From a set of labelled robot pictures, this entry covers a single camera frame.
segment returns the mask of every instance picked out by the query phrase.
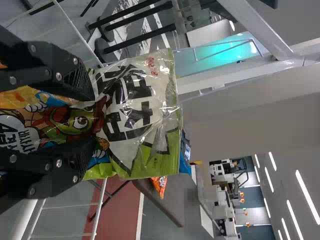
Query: screw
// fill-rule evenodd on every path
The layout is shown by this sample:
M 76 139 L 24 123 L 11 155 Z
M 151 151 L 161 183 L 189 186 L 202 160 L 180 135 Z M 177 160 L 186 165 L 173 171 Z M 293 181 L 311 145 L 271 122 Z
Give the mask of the screw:
M 10 76 L 10 83 L 12 85 L 16 85 L 17 84 L 17 79 L 14 76 Z
M 46 70 L 44 71 L 44 75 L 47 76 L 47 77 L 50 75 L 50 72 L 49 72 L 48 69 L 46 69 Z
M 34 187 L 32 187 L 32 188 L 30 189 L 30 191 L 29 191 L 29 195 L 30 195 L 30 196 L 33 196 L 33 195 L 35 195 L 35 193 L 36 193 L 36 189 L 35 189 Z
M 74 183 L 78 182 L 78 177 L 77 176 L 73 176 L 73 180 Z
M 61 73 L 60 73 L 60 72 L 57 72 L 57 73 L 55 74 L 55 78 L 56 78 L 58 81 L 61 81 L 61 80 L 62 80 L 62 75 L 61 75 Z
M 9 159 L 10 163 L 14 164 L 17 161 L 17 156 L 12 154 Z
M 58 159 L 55 163 L 56 167 L 57 168 L 60 168 L 62 166 L 62 160 L 61 159 Z
M 47 163 L 44 168 L 45 168 L 46 171 L 49 171 L 49 169 L 50 169 L 50 164 Z
M 36 46 L 35 45 L 31 45 L 30 49 L 33 53 L 35 53 L 37 51 Z
M 73 64 L 74 65 L 77 65 L 78 64 L 78 59 L 75 57 L 75 58 L 73 58 Z

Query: red floor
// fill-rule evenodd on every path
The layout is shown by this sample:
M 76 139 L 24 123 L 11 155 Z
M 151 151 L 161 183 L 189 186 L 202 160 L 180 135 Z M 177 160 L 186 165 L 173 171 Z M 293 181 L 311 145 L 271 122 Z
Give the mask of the red floor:
M 110 177 L 107 181 L 106 190 L 113 193 L 124 182 L 118 176 Z M 92 203 L 99 201 L 100 190 L 95 189 Z M 137 219 L 139 210 L 140 191 L 130 182 L 122 188 L 108 204 L 101 210 L 97 227 L 96 240 L 135 240 L 137 231 Z M 96 212 L 97 206 L 92 206 L 88 216 Z M 91 233 L 94 221 L 87 221 L 84 233 Z

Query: orange object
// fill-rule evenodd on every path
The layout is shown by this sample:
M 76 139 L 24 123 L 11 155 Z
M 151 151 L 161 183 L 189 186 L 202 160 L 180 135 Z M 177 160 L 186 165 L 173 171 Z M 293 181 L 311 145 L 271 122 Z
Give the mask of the orange object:
M 150 178 L 160 198 L 164 199 L 168 178 L 166 176 L 156 176 Z
M 6 68 L 8 67 L 0 62 L 0 69 L 6 69 Z

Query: cartoon turtle character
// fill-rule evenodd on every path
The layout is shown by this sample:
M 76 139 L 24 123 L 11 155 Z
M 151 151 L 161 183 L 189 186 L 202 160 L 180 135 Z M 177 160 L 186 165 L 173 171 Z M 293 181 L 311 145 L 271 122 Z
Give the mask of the cartoon turtle character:
M 32 114 L 34 120 L 30 126 L 40 130 L 41 145 L 46 148 L 100 132 L 105 120 L 103 112 L 105 103 L 106 97 L 103 97 L 92 106 L 82 109 L 68 106 L 47 106 L 40 102 L 26 106 L 25 110 Z M 106 139 L 97 138 L 93 157 L 103 158 L 108 147 L 109 142 Z

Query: snack bag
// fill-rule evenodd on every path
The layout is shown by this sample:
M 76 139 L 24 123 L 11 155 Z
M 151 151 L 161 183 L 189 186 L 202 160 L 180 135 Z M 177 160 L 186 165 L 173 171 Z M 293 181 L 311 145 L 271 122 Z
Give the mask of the snack bag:
M 0 147 L 28 154 L 95 135 L 84 179 L 179 173 L 182 113 L 172 51 L 158 50 L 88 73 L 95 101 L 29 86 L 0 93 Z
M 168 178 L 166 176 L 156 176 L 150 178 L 160 198 L 164 199 Z
M 89 75 L 97 99 L 107 97 L 96 136 L 108 141 L 106 154 L 119 177 L 179 173 L 182 113 L 171 49 L 92 69 Z

